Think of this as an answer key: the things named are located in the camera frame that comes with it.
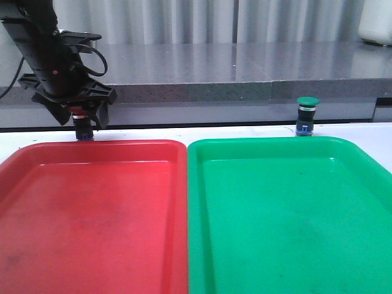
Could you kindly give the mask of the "black gripper, camera arm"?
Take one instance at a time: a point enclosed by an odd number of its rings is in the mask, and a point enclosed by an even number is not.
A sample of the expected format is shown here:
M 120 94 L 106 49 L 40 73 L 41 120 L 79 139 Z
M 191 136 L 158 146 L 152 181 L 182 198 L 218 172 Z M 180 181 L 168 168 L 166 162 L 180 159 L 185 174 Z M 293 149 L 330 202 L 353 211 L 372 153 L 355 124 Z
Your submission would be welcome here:
M 91 45 L 101 38 L 99 34 L 72 31 L 55 31 L 50 36 L 29 31 L 18 37 L 18 49 L 34 72 L 33 88 L 50 100 L 44 106 L 62 126 L 69 122 L 71 113 L 59 103 L 83 101 L 89 101 L 86 114 L 97 129 L 105 129 L 109 123 L 107 103 L 113 104 L 117 94 L 91 78 L 105 75 L 108 69 L 106 59 Z M 104 71 L 86 67 L 80 53 L 95 53 Z

